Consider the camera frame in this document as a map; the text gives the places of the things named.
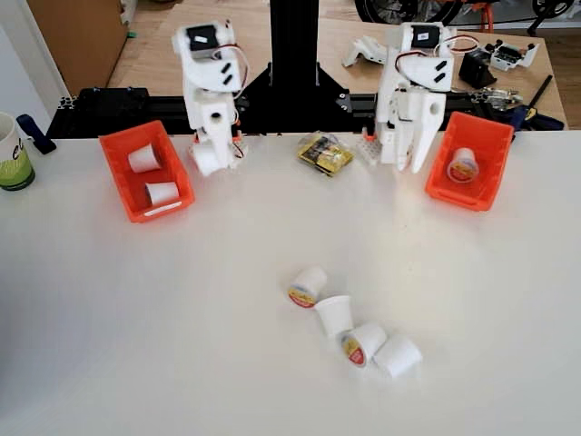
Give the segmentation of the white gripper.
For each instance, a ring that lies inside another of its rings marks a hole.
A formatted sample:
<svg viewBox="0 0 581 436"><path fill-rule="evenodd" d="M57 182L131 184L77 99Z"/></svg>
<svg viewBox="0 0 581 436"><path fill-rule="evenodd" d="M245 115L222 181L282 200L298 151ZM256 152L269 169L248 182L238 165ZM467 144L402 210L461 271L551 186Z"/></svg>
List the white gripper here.
<svg viewBox="0 0 581 436"><path fill-rule="evenodd" d="M442 23L412 24L401 27L401 44L397 56L397 71L412 85L431 93L451 92L455 56L451 38L456 33ZM411 143L411 122L400 122L396 127L396 164L399 171L408 165ZM410 169L418 173L438 132L437 127L420 127L414 131Z"/></svg>
<svg viewBox="0 0 581 436"><path fill-rule="evenodd" d="M189 126L211 137L217 168L231 165L234 99L245 87L245 53L230 22L186 25L174 34Z"/></svg>

